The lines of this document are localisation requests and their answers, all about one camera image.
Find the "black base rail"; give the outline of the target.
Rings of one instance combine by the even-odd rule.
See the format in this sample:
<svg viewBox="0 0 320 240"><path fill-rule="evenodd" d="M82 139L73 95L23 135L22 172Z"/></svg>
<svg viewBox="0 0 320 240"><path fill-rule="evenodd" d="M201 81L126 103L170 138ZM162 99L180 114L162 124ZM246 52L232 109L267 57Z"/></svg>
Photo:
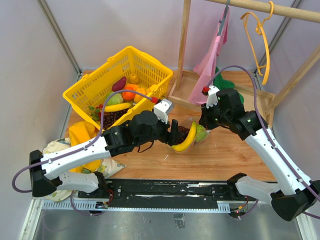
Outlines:
<svg viewBox="0 0 320 240"><path fill-rule="evenodd" d="M96 200L96 209L111 200L111 209L137 211L201 211L219 209L219 202L245 202L225 181L109 179L107 188L92 193L79 191L76 197Z"/></svg>

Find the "green cloth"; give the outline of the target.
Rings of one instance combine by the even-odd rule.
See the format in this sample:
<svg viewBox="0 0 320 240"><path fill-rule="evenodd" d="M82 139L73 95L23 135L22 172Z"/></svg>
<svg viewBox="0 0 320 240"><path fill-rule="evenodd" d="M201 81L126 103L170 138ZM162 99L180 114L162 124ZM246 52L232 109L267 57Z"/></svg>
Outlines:
<svg viewBox="0 0 320 240"><path fill-rule="evenodd" d="M219 68L215 67L215 74L218 71L219 71ZM234 89L235 88L235 84L232 81L224 79L221 73L218 74L217 77L214 79L213 85L215 87L217 87L219 90L229 89L229 88ZM244 103L244 97L240 93L238 93L238 94L239 94L240 101L243 104Z"/></svg>

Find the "yellow plastic basket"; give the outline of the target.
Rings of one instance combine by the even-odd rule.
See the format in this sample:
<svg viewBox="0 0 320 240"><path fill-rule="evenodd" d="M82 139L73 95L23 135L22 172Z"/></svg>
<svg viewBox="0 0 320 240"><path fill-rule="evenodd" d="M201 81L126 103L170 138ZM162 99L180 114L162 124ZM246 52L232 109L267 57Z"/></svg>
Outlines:
<svg viewBox="0 0 320 240"><path fill-rule="evenodd" d="M92 119L90 107L103 104L112 86L122 77L128 78L130 74L137 74L139 83L146 88L156 85L147 95L158 99L167 95L169 82L173 77L173 71L159 60L133 46L127 46L109 57L95 71L85 74L65 90L62 96L83 120L99 129L101 124Z"/></svg>

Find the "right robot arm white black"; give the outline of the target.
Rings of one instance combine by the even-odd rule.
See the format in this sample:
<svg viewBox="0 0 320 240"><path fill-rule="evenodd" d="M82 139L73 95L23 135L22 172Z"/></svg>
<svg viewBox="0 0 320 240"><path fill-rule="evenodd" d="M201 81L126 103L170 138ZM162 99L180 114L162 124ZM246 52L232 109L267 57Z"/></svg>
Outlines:
<svg viewBox="0 0 320 240"><path fill-rule="evenodd" d="M311 180L277 142L267 122L255 108L246 111L237 90L205 86L199 124L207 130L223 127L237 134L263 160L276 183L267 183L238 173L229 179L227 196L248 196L270 204L285 221L291 221L320 199L320 182Z"/></svg>

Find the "green round fruit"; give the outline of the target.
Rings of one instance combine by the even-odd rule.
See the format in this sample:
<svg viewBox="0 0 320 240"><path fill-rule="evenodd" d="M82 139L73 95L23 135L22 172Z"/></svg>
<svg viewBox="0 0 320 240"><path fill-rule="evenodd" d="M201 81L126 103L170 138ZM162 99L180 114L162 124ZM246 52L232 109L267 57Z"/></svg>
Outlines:
<svg viewBox="0 0 320 240"><path fill-rule="evenodd" d="M106 106L118 105L122 104L124 99L121 93L114 94L106 103Z"/></svg>

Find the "dark grape bunch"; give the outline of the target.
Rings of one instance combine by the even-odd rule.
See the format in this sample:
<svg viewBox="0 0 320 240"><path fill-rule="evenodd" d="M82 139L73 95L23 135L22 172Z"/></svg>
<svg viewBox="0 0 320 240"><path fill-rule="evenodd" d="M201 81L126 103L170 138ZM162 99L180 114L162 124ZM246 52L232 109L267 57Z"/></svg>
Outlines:
<svg viewBox="0 0 320 240"><path fill-rule="evenodd" d="M186 128L184 126L179 126L178 130L182 133L182 137L177 141L177 143L176 143L177 145L181 144L185 141L185 139L187 138L187 136L189 134L190 129Z"/></svg>

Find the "purple sweet potato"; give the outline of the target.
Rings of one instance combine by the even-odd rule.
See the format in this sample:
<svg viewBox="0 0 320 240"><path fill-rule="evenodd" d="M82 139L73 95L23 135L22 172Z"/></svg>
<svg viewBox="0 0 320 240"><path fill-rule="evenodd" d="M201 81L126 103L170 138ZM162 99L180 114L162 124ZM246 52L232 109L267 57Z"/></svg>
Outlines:
<svg viewBox="0 0 320 240"><path fill-rule="evenodd" d="M126 83L127 83L127 78L124 76L113 84L111 90L113 92L120 91L126 86Z"/></svg>

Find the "green custard apple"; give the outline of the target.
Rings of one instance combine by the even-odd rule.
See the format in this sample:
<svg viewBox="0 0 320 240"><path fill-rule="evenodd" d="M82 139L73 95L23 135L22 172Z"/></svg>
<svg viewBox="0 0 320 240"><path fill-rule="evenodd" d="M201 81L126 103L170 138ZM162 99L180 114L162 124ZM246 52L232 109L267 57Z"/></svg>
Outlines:
<svg viewBox="0 0 320 240"><path fill-rule="evenodd" d="M195 136L196 143L200 143L203 140L205 140L208 134L209 133L202 125L196 124L196 136Z"/></svg>

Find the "grey clothes hanger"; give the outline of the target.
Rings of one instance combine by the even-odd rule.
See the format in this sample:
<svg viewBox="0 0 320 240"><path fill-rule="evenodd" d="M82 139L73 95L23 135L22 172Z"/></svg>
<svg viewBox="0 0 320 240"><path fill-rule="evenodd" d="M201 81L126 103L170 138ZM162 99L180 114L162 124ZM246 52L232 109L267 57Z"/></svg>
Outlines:
<svg viewBox="0 0 320 240"><path fill-rule="evenodd" d="M222 15L222 18L219 21L220 26L219 26L219 29L218 29L217 36L220 36L222 34L222 31L223 31L223 28L224 28L224 24L225 24L225 21L226 21L226 18L227 18L227 14L228 14L228 11L229 11L229 4L230 4L230 0L227 0L225 8L224 8L223 15Z"/></svg>

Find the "yellow banana bunch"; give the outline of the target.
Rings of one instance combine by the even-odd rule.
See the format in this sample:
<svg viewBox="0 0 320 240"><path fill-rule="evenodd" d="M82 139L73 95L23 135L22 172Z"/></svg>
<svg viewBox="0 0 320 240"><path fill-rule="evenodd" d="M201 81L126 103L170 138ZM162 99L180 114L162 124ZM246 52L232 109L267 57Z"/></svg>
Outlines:
<svg viewBox="0 0 320 240"><path fill-rule="evenodd" d="M172 148L178 152L185 152L194 142L196 138L197 124L195 121L192 122L191 127L189 129L189 133L187 138L181 144L173 145Z"/></svg>

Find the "cherry sprig with leaves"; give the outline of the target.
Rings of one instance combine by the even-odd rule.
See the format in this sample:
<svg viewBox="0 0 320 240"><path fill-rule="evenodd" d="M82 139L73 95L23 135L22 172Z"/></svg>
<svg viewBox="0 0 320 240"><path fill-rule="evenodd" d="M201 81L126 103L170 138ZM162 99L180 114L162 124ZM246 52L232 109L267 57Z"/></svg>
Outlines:
<svg viewBox="0 0 320 240"><path fill-rule="evenodd" d="M88 107L88 109L90 110L89 116L93 121L99 122L101 120L102 108L103 108L103 104L99 104L96 107L93 107L91 105Z"/></svg>

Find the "pink shirt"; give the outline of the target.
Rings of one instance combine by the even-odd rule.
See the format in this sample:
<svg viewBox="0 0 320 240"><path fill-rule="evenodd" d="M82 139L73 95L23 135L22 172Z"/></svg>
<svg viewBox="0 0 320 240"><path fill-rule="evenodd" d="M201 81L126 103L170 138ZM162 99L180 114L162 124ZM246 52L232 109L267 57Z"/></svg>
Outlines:
<svg viewBox="0 0 320 240"><path fill-rule="evenodd" d="M215 75L217 57L221 53L222 46L228 40L229 15L230 11L228 10L221 35L217 36L220 27L219 21L207 54L202 61L193 68L193 71L198 74L199 78L188 97L188 101L194 105L201 105L207 101L207 97L202 94L202 90Z"/></svg>

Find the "black grape bunch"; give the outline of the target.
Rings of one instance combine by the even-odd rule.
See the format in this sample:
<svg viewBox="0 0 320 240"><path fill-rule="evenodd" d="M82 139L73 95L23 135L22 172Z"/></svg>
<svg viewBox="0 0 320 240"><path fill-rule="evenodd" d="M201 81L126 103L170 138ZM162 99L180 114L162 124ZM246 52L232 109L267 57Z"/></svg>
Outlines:
<svg viewBox="0 0 320 240"><path fill-rule="evenodd" d="M105 112L103 115L103 129L107 130L127 112L128 112L128 109L123 109L123 110L114 111L114 112Z"/></svg>

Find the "clear zip top bag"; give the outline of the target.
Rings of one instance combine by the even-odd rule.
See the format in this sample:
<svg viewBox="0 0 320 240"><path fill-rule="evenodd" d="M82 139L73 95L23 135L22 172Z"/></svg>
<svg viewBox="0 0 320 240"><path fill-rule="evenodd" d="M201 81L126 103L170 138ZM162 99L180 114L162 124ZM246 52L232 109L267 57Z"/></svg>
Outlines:
<svg viewBox="0 0 320 240"><path fill-rule="evenodd" d="M178 125L182 137L171 148L176 153L185 153L193 146L203 143L210 135L210 131L199 124L199 115L191 116Z"/></svg>

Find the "wooden clothes rack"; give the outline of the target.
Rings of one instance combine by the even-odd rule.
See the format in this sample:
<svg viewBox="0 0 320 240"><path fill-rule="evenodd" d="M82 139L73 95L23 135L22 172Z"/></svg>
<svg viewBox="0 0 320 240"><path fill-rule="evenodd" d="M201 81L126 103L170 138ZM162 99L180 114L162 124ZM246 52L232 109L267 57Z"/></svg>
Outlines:
<svg viewBox="0 0 320 240"><path fill-rule="evenodd" d="M227 0L220 0L219 4L226 5ZM319 12L303 10L294 7L286 7L277 4L270 4L256 0L231 0L229 3L232 7L246 9L244 14L243 25L246 27L249 16L254 15L254 11L268 13L270 16L277 15L284 18L298 19L307 22L319 23ZM181 40L178 57L178 69L176 80L168 94L170 101L185 108L200 111L200 107L191 104L187 97L191 93L191 88L199 79L198 75L190 70L184 70L184 57L186 50L187 32L189 26L191 1L186 0L183 3ZM275 108L284 100L289 92L298 84L298 82L307 74L307 72L320 59L320 49L317 47L307 60L300 66L297 72L289 80L289 82L280 90L279 94L273 94L262 90L253 90L248 86L236 85L235 89L244 95L244 107L246 110L253 110L254 102L257 103L258 110L265 118L269 126L272 126Z"/></svg>

